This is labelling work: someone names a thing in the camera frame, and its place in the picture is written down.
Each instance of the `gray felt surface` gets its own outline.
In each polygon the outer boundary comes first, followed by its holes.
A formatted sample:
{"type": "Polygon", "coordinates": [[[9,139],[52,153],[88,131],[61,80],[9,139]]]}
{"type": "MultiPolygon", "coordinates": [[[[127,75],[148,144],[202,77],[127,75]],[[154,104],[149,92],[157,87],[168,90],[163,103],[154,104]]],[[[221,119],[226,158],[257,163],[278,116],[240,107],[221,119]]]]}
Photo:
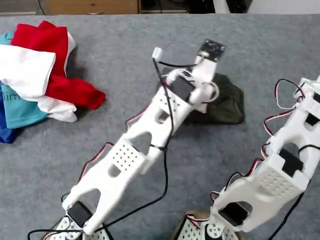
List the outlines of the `gray felt surface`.
{"type": "MultiPolygon", "coordinates": [[[[98,110],[78,122],[46,120],[26,128],[12,145],[0,145],[0,239],[26,239],[28,231],[48,228],[64,214],[60,197],[76,183],[82,165],[106,141],[116,142],[124,121],[154,95],[154,47],[164,60],[191,63],[205,38],[227,45],[218,72],[227,74],[245,94],[242,125],[183,126],[169,145],[169,190],[159,203],[110,228],[116,240],[166,240],[186,210],[208,209],[210,191],[219,191],[229,175],[247,171],[268,139],[263,119],[280,112],[273,97],[277,79],[299,82],[320,74],[320,15],[135,15],[2,17],[1,32],[16,24],[49,20],[67,26],[78,49],[68,73],[105,91],[98,110]]],[[[281,102],[293,104],[294,88],[281,85],[281,102]]],[[[276,130],[283,119],[270,124],[276,130]]],[[[106,222],[158,197],[164,188],[162,159],[139,175],[106,222]]],[[[320,174],[278,240],[314,240],[319,235],[320,174]]],[[[248,233],[263,240],[278,226],[280,214],[248,233]]]]}

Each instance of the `red wire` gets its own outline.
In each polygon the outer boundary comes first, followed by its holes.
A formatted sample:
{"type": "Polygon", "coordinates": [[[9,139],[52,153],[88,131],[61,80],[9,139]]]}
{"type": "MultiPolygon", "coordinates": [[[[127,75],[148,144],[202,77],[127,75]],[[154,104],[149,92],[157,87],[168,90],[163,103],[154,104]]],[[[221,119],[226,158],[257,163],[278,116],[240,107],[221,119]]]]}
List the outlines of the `red wire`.
{"type": "Polygon", "coordinates": [[[103,145],[103,147],[100,149],[100,151],[99,151],[91,160],[87,161],[87,162],[83,165],[83,168],[82,168],[80,177],[79,177],[79,179],[78,179],[78,182],[80,182],[80,180],[81,180],[82,177],[84,176],[85,171],[86,171],[86,169],[87,169],[87,165],[88,165],[89,163],[93,163],[95,160],[97,160],[97,158],[100,156],[101,153],[103,153],[103,151],[105,150],[105,148],[106,148],[107,145],[113,147],[115,144],[112,143],[112,142],[110,142],[110,141],[107,141],[107,142],[103,145]]]}
{"type": "Polygon", "coordinates": [[[147,110],[147,108],[149,107],[150,104],[148,104],[142,111],[140,111],[138,114],[134,115],[133,117],[130,117],[127,121],[125,121],[125,127],[126,130],[129,129],[129,122],[132,121],[133,119],[135,119],[136,117],[138,117],[139,115],[143,114],[145,110],[147,110]]]}
{"type": "Polygon", "coordinates": [[[273,132],[270,130],[270,128],[268,127],[267,125],[267,122],[272,120],[273,118],[277,118],[277,117],[283,117],[283,116],[286,116],[288,115],[289,113],[291,113],[293,110],[295,110],[296,108],[293,108],[293,109],[290,109],[288,111],[284,111],[284,112],[281,112],[279,114],[276,114],[276,115],[271,115],[271,116],[268,116],[264,121],[263,121],[263,125],[266,129],[266,131],[271,135],[273,136],[273,132]]]}
{"type": "Polygon", "coordinates": [[[197,229],[200,229],[199,225],[196,224],[196,223],[193,221],[193,219],[189,218],[188,215],[186,216],[186,219],[188,219],[188,220],[190,221],[190,223],[191,223],[193,226],[195,226],[197,229]]]}
{"type": "Polygon", "coordinates": [[[236,176],[236,175],[241,175],[241,176],[244,177],[244,178],[249,177],[249,176],[253,173],[253,171],[255,170],[256,164],[258,164],[258,162],[263,162],[263,161],[264,161],[264,160],[261,159],[261,158],[256,158],[256,159],[253,161],[252,166],[251,166],[250,170],[247,172],[247,174],[243,174],[243,173],[241,173],[241,172],[239,172],[239,171],[234,172],[234,173],[229,177],[229,180],[228,180],[228,182],[227,182],[226,185],[225,185],[224,191],[227,190],[227,188],[229,187],[229,185],[230,185],[230,183],[231,183],[231,180],[232,180],[232,178],[233,178],[234,176],[236,176]]]}
{"type": "Polygon", "coordinates": [[[302,97],[303,97],[303,98],[306,98],[306,95],[305,95],[304,91],[302,90],[302,88],[301,88],[300,86],[298,86],[298,85],[297,85],[296,83],[294,83],[293,81],[288,80],[288,79],[285,79],[285,78],[279,79],[279,80],[276,82],[276,84],[274,85],[274,96],[275,96],[275,97],[277,97],[277,87],[278,87],[278,85],[279,85],[279,83],[280,83],[281,81],[287,81],[288,83],[291,83],[291,84],[295,85],[296,88],[297,88],[297,89],[299,90],[299,92],[301,93],[302,97]]]}

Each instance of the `blue cloth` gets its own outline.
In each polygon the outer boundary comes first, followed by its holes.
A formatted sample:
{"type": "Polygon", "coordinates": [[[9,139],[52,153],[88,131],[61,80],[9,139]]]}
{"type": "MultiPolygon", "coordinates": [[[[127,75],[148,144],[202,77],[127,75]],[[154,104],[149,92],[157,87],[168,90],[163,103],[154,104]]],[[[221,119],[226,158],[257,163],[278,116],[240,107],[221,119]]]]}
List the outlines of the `blue cloth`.
{"type": "MultiPolygon", "coordinates": [[[[12,32],[0,36],[0,44],[8,45],[13,37],[12,32]]],[[[16,140],[16,133],[7,128],[4,98],[0,87],[0,143],[12,144],[16,140]]]]}
{"type": "MultiPolygon", "coordinates": [[[[7,32],[0,36],[0,44],[9,45],[14,36],[7,32]]],[[[34,124],[44,119],[48,113],[38,108],[36,101],[22,99],[11,87],[1,84],[2,102],[4,106],[5,122],[8,129],[17,129],[34,124]]]]}

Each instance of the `white wire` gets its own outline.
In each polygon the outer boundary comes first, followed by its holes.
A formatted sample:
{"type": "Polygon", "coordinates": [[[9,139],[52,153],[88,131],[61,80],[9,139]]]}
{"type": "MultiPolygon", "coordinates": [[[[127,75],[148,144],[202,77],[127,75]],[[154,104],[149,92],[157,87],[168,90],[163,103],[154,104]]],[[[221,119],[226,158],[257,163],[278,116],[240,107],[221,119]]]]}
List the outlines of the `white wire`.
{"type": "Polygon", "coordinates": [[[282,115],[281,115],[281,113],[280,113],[279,115],[275,115],[275,116],[269,118],[268,120],[265,120],[265,121],[263,122],[263,126],[264,126],[265,131],[272,137],[273,134],[272,134],[272,132],[271,132],[270,130],[268,130],[268,128],[267,128],[267,122],[269,122],[270,120],[273,120],[273,119],[285,117],[285,116],[287,116],[287,115],[290,115],[291,113],[292,113],[292,111],[289,111],[289,112],[287,112],[287,113],[285,113],[285,114],[282,114],[282,115]]]}
{"type": "Polygon", "coordinates": [[[263,151],[262,148],[263,148],[263,147],[261,147],[261,155],[262,155],[262,157],[264,157],[264,158],[266,159],[268,156],[264,153],[264,151],[263,151]]]}
{"type": "Polygon", "coordinates": [[[278,105],[279,108],[283,109],[283,110],[291,110],[293,109],[295,106],[293,107],[283,107],[280,105],[279,103],[279,96],[278,96],[278,88],[279,88],[280,83],[278,83],[278,85],[275,88],[275,99],[276,99],[276,104],[278,105]]]}
{"type": "Polygon", "coordinates": [[[213,87],[213,90],[214,90],[214,93],[215,93],[214,96],[207,101],[207,103],[211,103],[211,102],[217,100],[217,98],[219,97],[219,94],[220,94],[219,87],[213,81],[206,81],[205,83],[206,84],[210,84],[213,87]]]}
{"type": "Polygon", "coordinates": [[[193,218],[192,216],[187,215],[186,216],[189,220],[192,220],[196,223],[202,223],[202,222],[206,222],[209,221],[211,219],[211,217],[205,218],[205,219],[197,219],[197,218],[193,218]]]}

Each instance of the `black wire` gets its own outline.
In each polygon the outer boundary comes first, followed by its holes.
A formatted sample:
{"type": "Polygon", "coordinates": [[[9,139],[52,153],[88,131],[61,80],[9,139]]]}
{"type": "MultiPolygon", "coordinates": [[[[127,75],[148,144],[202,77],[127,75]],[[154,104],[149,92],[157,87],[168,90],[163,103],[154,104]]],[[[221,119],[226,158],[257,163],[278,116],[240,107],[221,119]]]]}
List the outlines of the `black wire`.
{"type": "Polygon", "coordinates": [[[70,194],[70,192],[67,192],[67,193],[65,193],[65,194],[62,195],[62,197],[61,197],[61,202],[64,201],[64,197],[67,196],[68,194],[70,194]]]}
{"type": "Polygon", "coordinates": [[[283,221],[281,222],[281,224],[278,226],[278,228],[272,233],[272,235],[267,239],[267,240],[272,240],[277,234],[278,232],[282,229],[282,227],[286,224],[290,214],[293,212],[293,210],[298,206],[298,204],[300,203],[302,197],[304,196],[305,192],[301,193],[299,195],[299,197],[297,198],[297,200],[295,201],[295,203],[292,205],[292,207],[289,209],[289,211],[287,212],[287,214],[284,216],[283,221]]]}
{"type": "Polygon", "coordinates": [[[171,63],[167,63],[167,62],[163,62],[163,61],[159,61],[159,64],[165,65],[167,67],[171,67],[171,68],[192,68],[197,66],[198,64],[200,64],[202,61],[204,60],[204,58],[202,58],[198,63],[194,63],[194,64],[187,64],[187,65],[176,65],[176,64],[171,64],[171,63]]]}
{"type": "Polygon", "coordinates": [[[298,151],[298,154],[300,154],[300,152],[301,152],[303,149],[306,149],[306,148],[314,148],[314,149],[320,150],[320,146],[308,144],[308,145],[305,145],[305,146],[301,147],[301,148],[299,149],[299,151],[298,151]]]}
{"type": "MultiPolygon", "coordinates": [[[[65,218],[65,217],[67,217],[68,220],[69,220],[69,225],[65,228],[65,230],[67,230],[67,229],[70,227],[70,225],[71,225],[71,219],[70,219],[70,217],[67,216],[67,215],[65,215],[63,218],[65,218]]],[[[59,234],[59,233],[60,233],[60,232],[54,233],[54,234],[50,235],[50,237],[52,237],[53,235],[59,234]]]]}
{"type": "Polygon", "coordinates": [[[55,234],[59,234],[59,233],[84,233],[84,231],[82,230],[54,230],[54,229],[35,229],[32,230],[28,233],[27,235],[27,240],[31,240],[31,234],[34,233],[47,233],[47,232],[56,232],[55,234]]]}
{"type": "Polygon", "coordinates": [[[148,202],[147,204],[142,205],[142,206],[140,206],[140,207],[138,207],[138,208],[136,208],[136,209],[134,209],[134,210],[126,213],[125,215],[117,218],[116,220],[114,220],[114,221],[112,221],[112,222],[110,222],[110,223],[107,223],[106,225],[104,225],[104,226],[98,228],[97,230],[95,230],[95,231],[94,231],[95,233],[98,232],[98,231],[101,231],[101,230],[106,230],[106,229],[107,229],[108,227],[110,227],[111,225],[113,225],[113,224],[115,224],[115,223],[117,223],[117,222],[119,222],[119,221],[121,221],[121,220],[129,217],[129,216],[132,215],[132,214],[135,214],[136,212],[138,212],[138,211],[140,211],[140,210],[142,210],[142,209],[145,209],[145,208],[147,208],[147,207],[149,207],[149,206],[151,206],[151,205],[159,202],[160,200],[162,200],[162,199],[166,196],[167,191],[168,191],[169,177],[168,177],[168,166],[167,166],[167,148],[168,148],[169,142],[170,142],[170,140],[171,140],[171,137],[172,137],[172,133],[173,133],[173,131],[174,131],[175,124],[174,124],[173,111],[172,111],[172,108],[171,108],[171,103],[170,103],[170,99],[169,99],[168,90],[167,90],[166,85],[165,85],[165,81],[164,81],[164,79],[163,79],[163,77],[162,77],[162,75],[161,75],[161,72],[160,72],[160,70],[159,70],[159,67],[158,67],[158,64],[157,64],[156,60],[153,58],[152,61],[153,61],[153,64],[154,64],[156,73],[157,73],[157,75],[158,75],[158,77],[159,77],[160,83],[161,83],[161,85],[162,85],[162,87],[163,87],[163,90],[164,90],[165,98],[166,98],[167,105],[168,105],[168,108],[169,108],[170,121],[171,121],[171,130],[170,130],[170,133],[169,133],[169,137],[168,137],[168,139],[166,140],[164,146],[162,147],[162,148],[164,149],[164,151],[163,151],[163,166],[164,166],[164,174],[165,174],[165,186],[164,186],[164,191],[163,191],[163,194],[162,194],[160,197],[158,197],[157,199],[155,199],[155,200],[153,200],[153,201],[150,201],[150,202],[148,202]]]}
{"type": "Polygon", "coordinates": [[[39,7],[41,8],[41,11],[42,11],[43,15],[46,15],[46,13],[45,13],[44,9],[43,9],[43,8],[42,8],[42,6],[41,6],[41,2],[40,2],[40,0],[38,0],[38,4],[39,4],[39,7]]]}

